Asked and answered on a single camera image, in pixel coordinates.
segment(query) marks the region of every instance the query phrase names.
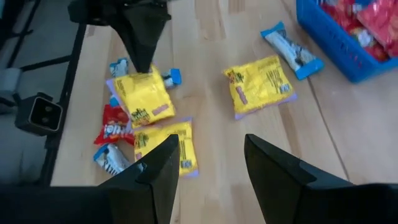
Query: yellow snack bag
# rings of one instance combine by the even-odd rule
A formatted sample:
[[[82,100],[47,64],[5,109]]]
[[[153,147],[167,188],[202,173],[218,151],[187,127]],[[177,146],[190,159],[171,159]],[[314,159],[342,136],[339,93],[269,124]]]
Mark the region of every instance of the yellow snack bag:
[[[134,154],[136,160],[151,152],[171,134],[178,134],[180,141],[180,176],[197,176],[198,163],[193,148],[191,119],[168,126],[152,126],[135,131]]]
[[[229,78],[236,119],[242,114],[283,102],[295,95],[277,55],[233,66],[225,70],[224,75]]]
[[[116,93],[129,112],[132,128],[175,115],[160,72],[155,66],[151,70],[113,79]]]

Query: red candy wrapper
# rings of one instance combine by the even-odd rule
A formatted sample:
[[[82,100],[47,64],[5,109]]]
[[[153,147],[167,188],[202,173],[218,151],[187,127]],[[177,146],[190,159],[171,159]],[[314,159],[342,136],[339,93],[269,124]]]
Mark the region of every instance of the red candy wrapper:
[[[398,56],[398,1],[377,0],[359,12],[358,19],[391,57]]]
[[[383,62],[389,59],[388,54],[373,35],[356,18],[363,10],[355,0],[325,1],[320,7],[329,14],[360,46],[376,60]]]
[[[103,115],[103,126],[100,134],[95,139],[94,144],[102,145],[106,143],[115,143],[119,139],[126,140],[134,145],[134,135],[132,130],[126,129],[129,117],[120,106],[111,107],[105,105]]]

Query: wooden table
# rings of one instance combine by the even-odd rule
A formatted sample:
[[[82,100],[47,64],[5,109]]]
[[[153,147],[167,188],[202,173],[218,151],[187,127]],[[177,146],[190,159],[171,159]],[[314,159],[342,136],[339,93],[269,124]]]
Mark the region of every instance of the wooden table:
[[[246,133],[355,184],[398,181],[396,74],[349,83],[297,24],[294,0],[179,0],[169,11],[173,19],[154,60],[162,71],[182,71],[183,85],[170,95],[178,118],[193,116],[200,171],[179,180],[173,223],[264,223],[246,171]],[[325,69],[300,82],[282,62],[298,100],[235,121],[221,72],[275,54],[259,31],[280,20],[291,38],[324,60]],[[92,142],[109,97],[108,65],[123,56],[112,28],[87,28],[52,185],[98,185],[109,178],[93,162]],[[131,146],[120,147],[133,158]]]

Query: gray floor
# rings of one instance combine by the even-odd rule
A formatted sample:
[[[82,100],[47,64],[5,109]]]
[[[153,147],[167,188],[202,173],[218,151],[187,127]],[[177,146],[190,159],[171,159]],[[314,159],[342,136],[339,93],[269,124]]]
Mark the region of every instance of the gray floor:
[[[42,0],[30,25],[34,33],[28,35],[13,67],[70,55],[78,24],[69,21],[67,6],[70,0]],[[23,20],[32,5],[25,7],[20,16]],[[15,31],[23,27],[16,25]],[[0,68],[4,68],[16,40],[9,40],[0,52]],[[63,88],[68,63],[52,65],[24,72],[18,92],[21,98],[42,91],[58,101]],[[15,109],[0,115],[0,184],[32,182],[39,178],[46,150],[45,137],[34,136],[14,127]]]

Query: blue crate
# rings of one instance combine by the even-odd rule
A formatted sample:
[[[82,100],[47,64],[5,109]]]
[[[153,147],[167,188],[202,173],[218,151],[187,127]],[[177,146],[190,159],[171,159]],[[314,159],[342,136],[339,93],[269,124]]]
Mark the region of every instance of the blue crate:
[[[357,0],[369,4],[371,0]],[[398,66],[398,58],[380,63],[369,55],[317,4],[317,0],[297,0],[298,23],[353,83],[379,75]]]

